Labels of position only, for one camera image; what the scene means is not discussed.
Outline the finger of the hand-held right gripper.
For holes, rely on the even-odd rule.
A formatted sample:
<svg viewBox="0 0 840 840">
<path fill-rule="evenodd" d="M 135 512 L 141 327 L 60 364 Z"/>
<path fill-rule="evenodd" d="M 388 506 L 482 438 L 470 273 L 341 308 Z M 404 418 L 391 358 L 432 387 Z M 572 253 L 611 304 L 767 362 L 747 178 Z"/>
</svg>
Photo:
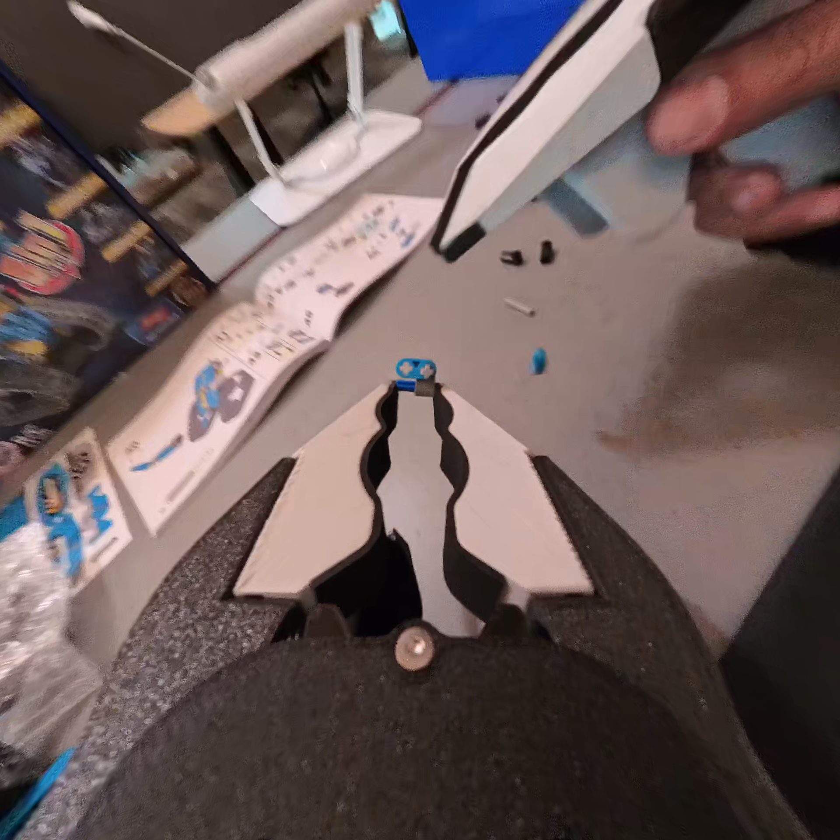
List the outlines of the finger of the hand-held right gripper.
<svg viewBox="0 0 840 840">
<path fill-rule="evenodd" d="M 619 2 L 466 177 L 454 171 L 430 239 L 446 262 L 472 249 L 652 100 L 659 88 L 648 30 L 655 2 Z"/>
<path fill-rule="evenodd" d="M 477 158 L 510 127 L 552 75 L 586 45 L 620 6 L 619 1 L 583 2 L 500 100 L 497 110 L 458 163 L 454 177 L 466 177 Z"/>
</svg>

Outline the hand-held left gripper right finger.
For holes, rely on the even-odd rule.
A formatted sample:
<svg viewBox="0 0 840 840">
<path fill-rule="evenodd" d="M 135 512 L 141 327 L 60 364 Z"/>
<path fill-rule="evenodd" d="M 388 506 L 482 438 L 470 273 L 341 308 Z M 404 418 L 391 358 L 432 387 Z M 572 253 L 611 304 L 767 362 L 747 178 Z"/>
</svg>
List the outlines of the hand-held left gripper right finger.
<svg viewBox="0 0 840 840">
<path fill-rule="evenodd" d="M 454 390 L 436 386 L 440 468 L 451 486 L 443 568 L 447 587 L 487 623 L 501 606 L 592 596 L 595 586 L 525 444 Z"/>
</svg>

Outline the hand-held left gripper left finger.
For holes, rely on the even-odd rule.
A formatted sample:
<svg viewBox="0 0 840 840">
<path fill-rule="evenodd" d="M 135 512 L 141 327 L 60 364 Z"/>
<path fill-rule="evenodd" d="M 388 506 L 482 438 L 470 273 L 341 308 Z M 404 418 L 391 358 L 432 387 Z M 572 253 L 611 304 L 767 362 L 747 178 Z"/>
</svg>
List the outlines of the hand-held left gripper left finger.
<svg viewBox="0 0 840 840">
<path fill-rule="evenodd" d="M 397 410 L 395 384 L 379 385 L 297 451 L 234 597 L 330 604 L 346 616 L 375 597 L 389 564 L 378 489 Z"/>
</svg>

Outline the grey desk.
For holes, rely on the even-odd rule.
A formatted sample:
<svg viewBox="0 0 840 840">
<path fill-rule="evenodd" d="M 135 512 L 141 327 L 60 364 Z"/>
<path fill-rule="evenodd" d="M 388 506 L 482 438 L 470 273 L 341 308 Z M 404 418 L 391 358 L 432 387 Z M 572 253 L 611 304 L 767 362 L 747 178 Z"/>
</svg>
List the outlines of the grey desk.
<svg viewBox="0 0 840 840">
<path fill-rule="evenodd" d="M 691 211 L 579 238 L 535 203 L 451 266 L 422 246 L 157 538 L 124 501 L 133 541 L 78 596 L 73 637 L 109 663 L 194 542 L 415 355 L 564 469 L 724 644 L 838 466 L 838 278 L 701 236 Z M 524 265 L 503 265 L 506 249 Z M 548 366 L 531 375 L 537 348 Z"/>
</svg>

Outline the person's right hand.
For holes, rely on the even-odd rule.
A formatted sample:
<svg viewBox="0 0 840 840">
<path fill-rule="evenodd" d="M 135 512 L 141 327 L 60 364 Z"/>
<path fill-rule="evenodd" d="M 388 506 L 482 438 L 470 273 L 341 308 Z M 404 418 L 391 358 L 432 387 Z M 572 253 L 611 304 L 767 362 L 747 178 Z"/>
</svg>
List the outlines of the person's right hand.
<svg viewBox="0 0 840 840">
<path fill-rule="evenodd" d="M 763 246 L 838 223 L 838 184 L 792 192 L 768 165 L 728 162 L 720 148 L 814 98 L 838 93 L 839 2 L 813 2 L 701 56 L 648 112 L 651 147 L 693 159 L 697 231 Z"/>
</svg>

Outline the blue storage bin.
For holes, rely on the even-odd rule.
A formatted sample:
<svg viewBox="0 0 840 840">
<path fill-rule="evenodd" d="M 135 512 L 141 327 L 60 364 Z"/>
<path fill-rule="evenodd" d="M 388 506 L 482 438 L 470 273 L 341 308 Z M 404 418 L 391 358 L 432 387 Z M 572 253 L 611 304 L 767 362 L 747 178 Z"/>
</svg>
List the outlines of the blue storage bin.
<svg viewBox="0 0 840 840">
<path fill-rule="evenodd" d="M 582 1 L 401 1 L 427 79 L 517 76 Z"/>
</svg>

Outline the instruction booklet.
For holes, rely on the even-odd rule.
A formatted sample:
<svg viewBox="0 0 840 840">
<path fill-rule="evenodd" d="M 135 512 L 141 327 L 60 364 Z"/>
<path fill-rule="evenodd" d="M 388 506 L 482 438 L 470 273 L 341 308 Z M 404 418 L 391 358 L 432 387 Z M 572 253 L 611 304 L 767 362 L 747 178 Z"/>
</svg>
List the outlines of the instruction booklet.
<svg viewBox="0 0 840 840">
<path fill-rule="evenodd" d="M 239 446 L 288 382 L 325 352 L 344 313 L 420 246 L 436 197 L 365 194 L 279 257 L 251 299 L 207 324 L 108 456 L 153 536 Z"/>
</svg>

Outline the white laptop stand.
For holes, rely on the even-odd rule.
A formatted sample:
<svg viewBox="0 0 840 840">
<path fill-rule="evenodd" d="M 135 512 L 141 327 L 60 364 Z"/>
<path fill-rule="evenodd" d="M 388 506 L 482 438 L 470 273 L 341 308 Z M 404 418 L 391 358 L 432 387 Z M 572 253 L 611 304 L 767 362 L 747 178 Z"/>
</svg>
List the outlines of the white laptop stand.
<svg viewBox="0 0 840 840">
<path fill-rule="evenodd" d="M 83 26 L 117 36 L 191 82 L 143 118 L 144 127 L 170 138 L 193 137 L 237 111 L 267 177 L 250 202 L 275 225 L 301 221 L 415 137 L 420 118 L 368 109 L 364 104 L 362 22 L 373 1 L 300 2 L 254 34 L 240 38 L 187 70 L 78 2 L 68 2 Z M 273 162 L 249 103 L 292 70 L 343 37 L 347 114 L 284 164 Z"/>
</svg>

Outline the blue sticker sheet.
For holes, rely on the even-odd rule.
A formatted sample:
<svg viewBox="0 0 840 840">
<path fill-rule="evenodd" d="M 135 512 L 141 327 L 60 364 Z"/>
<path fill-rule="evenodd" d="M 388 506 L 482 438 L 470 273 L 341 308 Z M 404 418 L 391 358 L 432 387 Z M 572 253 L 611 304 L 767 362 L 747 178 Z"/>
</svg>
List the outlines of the blue sticker sheet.
<svg viewBox="0 0 840 840">
<path fill-rule="evenodd" d="M 24 499 L 29 518 L 44 529 L 51 556 L 73 594 L 132 542 L 108 461 L 91 427 L 26 482 Z"/>
</svg>

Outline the clear plastic bag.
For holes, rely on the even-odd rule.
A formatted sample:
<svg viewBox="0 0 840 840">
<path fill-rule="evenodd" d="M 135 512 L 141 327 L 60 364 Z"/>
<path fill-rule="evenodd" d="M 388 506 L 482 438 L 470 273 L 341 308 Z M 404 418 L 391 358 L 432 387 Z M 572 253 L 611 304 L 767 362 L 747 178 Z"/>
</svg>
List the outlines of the clear plastic bag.
<svg viewBox="0 0 840 840">
<path fill-rule="evenodd" d="M 33 779 L 68 744 L 101 687 L 98 668 L 68 638 L 70 601 L 40 524 L 2 541 L 2 794 Z"/>
</svg>

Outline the dark blue toy set box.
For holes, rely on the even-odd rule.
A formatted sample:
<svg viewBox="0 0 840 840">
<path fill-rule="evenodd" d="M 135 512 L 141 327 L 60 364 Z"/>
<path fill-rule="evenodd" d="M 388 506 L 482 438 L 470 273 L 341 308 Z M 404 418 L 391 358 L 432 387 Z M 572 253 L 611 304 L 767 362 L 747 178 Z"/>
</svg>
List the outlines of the dark blue toy set box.
<svg viewBox="0 0 840 840">
<path fill-rule="evenodd" d="M 215 285 L 2 63 L 1 439 L 10 471 Z"/>
</svg>

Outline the black partition panel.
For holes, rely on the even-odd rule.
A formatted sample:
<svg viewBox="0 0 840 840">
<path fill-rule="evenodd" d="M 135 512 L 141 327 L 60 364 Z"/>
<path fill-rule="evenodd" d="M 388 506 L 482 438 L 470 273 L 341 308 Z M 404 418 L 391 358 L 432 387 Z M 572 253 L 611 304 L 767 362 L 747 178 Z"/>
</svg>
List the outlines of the black partition panel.
<svg viewBox="0 0 840 840">
<path fill-rule="evenodd" d="M 291 1 L 92 1 L 84 7 L 194 71 Z M 120 38 L 80 24 L 67 2 L 2 1 L 2 61 L 95 152 L 140 141 L 142 117 L 188 79 Z"/>
</svg>

